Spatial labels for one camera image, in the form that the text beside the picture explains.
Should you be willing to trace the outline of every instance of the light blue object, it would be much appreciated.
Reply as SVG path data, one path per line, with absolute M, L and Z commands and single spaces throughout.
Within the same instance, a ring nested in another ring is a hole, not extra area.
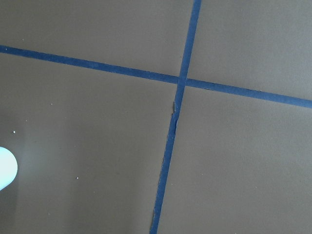
M 18 172 L 18 163 L 14 155 L 7 149 L 0 147 L 0 190 L 8 186 Z

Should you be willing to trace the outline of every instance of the blue tape strip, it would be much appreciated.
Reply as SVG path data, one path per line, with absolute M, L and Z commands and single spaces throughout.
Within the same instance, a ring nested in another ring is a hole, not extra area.
M 184 48 L 184 53 L 183 53 L 180 76 L 179 76 L 176 94 L 175 94 L 175 112 L 171 116 L 168 138 L 167 138 L 165 154 L 164 154 L 164 160 L 163 160 L 162 167 L 161 167 L 158 189 L 157 189 L 157 194 L 156 194 L 156 201 L 155 201 L 155 206 L 154 206 L 154 219 L 153 219 L 153 223 L 150 229 L 150 234 L 156 234 L 158 230 L 161 207 L 162 207 L 162 203 L 164 200 L 170 161 L 171 161 L 172 151 L 173 151 L 173 147 L 175 143 L 176 126 L 177 126 L 177 122 L 180 116 L 183 94 L 184 94 L 185 84 L 187 80 L 187 73 L 188 73 L 188 69 L 190 65 L 192 48 L 194 44 L 200 4 L 201 4 L 201 0 L 194 0 L 188 34 L 186 37 L 186 43 L 185 43 L 185 48 Z
M 8 47 L 4 45 L 0 45 L 0 53 L 23 56 L 23 57 L 32 58 L 32 59 L 40 59 L 40 60 L 56 62 L 56 63 L 63 63 L 63 64 L 72 65 L 72 66 L 85 67 L 85 68 L 90 68 L 90 69 L 95 69 L 95 70 L 100 70 L 100 71 L 105 71 L 105 72 L 112 72 L 112 73 L 117 73 L 117 74 L 123 74 L 123 75 L 128 75 L 128 76 L 133 76 L 133 77 L 158 80 L 158 81 L 163 81 L 163 82 L 172 83 L 172 84 L 177 84 L 178 82 L 178 77 L 171 76 L 171 75 L 165 75 L 165 74 L 160 74 L 156 72 L 148 72 L 148 71 L 143 71 L 143 70 L 133 69 L 133 68 L 128 68 L 128 67 L 109 65 L 106 63 L 93 62 L 93 61 L 88 61 L 88 60 L 83 60 L 83 59 L 78 59 L 78 58 L 51 55 L 51 54 L 46 54 L 46 53 L 41 53 L 41 52 L 36 52 L 36 51 L 31 51 L 31 50 L 22 50 L 22 49 Z
M 196 80 L 196 79 L 187 79 L 186 85 L 190 87 L 194 87 L 194 88 L 208 89 L 208 90 L 223 92 L 227 94 L 234 94 L 234 95 L 240 95 L 240 96 L 245 96 L 249 98 L 257 98 L 257 99 L 262 99 L 262 100 L 285 103 L 289 105 L 312 108 L 312 100 L 301 99 L 297 97 L 272 94 L 272 93 L 244 89 L 244 88 L 239 88 L 239 87 L 234 87 L 234 86 L 229 86 L 229 85 L 224 85 L 224 84 L 215 84 L 215 83 Z

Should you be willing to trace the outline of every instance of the white round object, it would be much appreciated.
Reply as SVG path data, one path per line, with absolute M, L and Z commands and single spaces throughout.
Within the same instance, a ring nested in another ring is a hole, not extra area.
M 8 186 L 18 172 L 18 163 L 14 155 L 7 149 L 0 147 L 0 190 Z

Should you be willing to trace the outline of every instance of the gray surface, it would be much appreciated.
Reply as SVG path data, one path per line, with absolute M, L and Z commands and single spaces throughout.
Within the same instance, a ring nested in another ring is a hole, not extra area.
M 179 75 L 190 0 L 2 0 L 0 44 Z
M 189 77 L 312 99 L 312 1 L 203 0 Z
M 311 116 L 186 88 L 158 233 L 312 233 Z
M 176 86 L 0 61 L 0 145 L 19 165 L 0 233 L 148 233 Z

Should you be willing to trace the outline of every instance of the blue line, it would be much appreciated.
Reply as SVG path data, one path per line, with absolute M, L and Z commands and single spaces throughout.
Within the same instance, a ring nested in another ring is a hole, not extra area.
M 83 60 L 83 59 L 78 59 L 78 58 L 51 55 L 51 54 L 46 54 L 46 53 L 41 53 L 41 52 L 36 52 L 36 51 L 31 51 L 31 50 L 22 50 L 22 49 L 8 47 L 4 45 L 0 45 L 0 53 L 23 56 L 23 57 L 32 58 L 32 59 L 40 59 L 40 60 L 56 62 L 56 63 L 63 63 L 63 64 L 72 65 L 72 66 L 77 66 L 77 67 L 85 67 L 85 68 L 90 68 L 94 70 L 123 74 L 127 76 L 158 80 L 158 81 L 163 81 L 163 82 L 172 83 L 172 84 L 177 84 L 178 82 L 178 77 L 171 76 L 171 75 L 165 75 L 165 74 L 160 74 L 156 72 L 148 72 L 148 71 L 143 71 L 143 70 L 128 68 L 128 67 L 109 65 L 106 63 L 93 62 L 93 61 L 88 61 L 88 60 Z
M 312 108 L 312 100 L 301 99 L 297 97 L 284 96 L 279 94 L 267 93 L 257 90 L 244 89 L 224 84 L 215 84 L 211 82 L 187 79 L 186 85 L 194 88 L 208 89 L 227 94 L 240 95 L 249 98 L 257 98 L 262 100 L 285 103 L 289 105 L 302 106 Z
M 188 34 L 186 37 L 186 43 L 185 43 L 185 48 L 184 48 L 184 53 L 183 53 L 180 76 L 179 76 L 179 80 L 178 80 L 178 84 L 176 88 L 175 112 L 171 116 L 168 138 L 167 138 L 167 143 L 166 143 L 166 148 L 165 148 L 165 154 L 164 154 L 164 159 L 163 159 L 163 163 L 161 167 L 158 189 L 157 189 L 157 194 L 156 194 L 156 201 L 155 201 L 155 206 L 154 206 L 154 219 L 153 219 L 153 223 L 150 229 L 150 234 L 156 234 L 158 230 L 161 207 L 162 207 L 162 203 L 164 200 L 170 161 L 171 161 L 172 151 L 173 151 L 173 147 L 175 143 L 176 126 L 177 126 L 177 122 L 180 116 L 183 94 L 184 94 L 185 84 L 187 80 L 187 73 L 188 73 L 188 69 L 190 65 L 192 48 L 194 44 L 200 4 L 201 4 L 201 0 L 194 0 Z

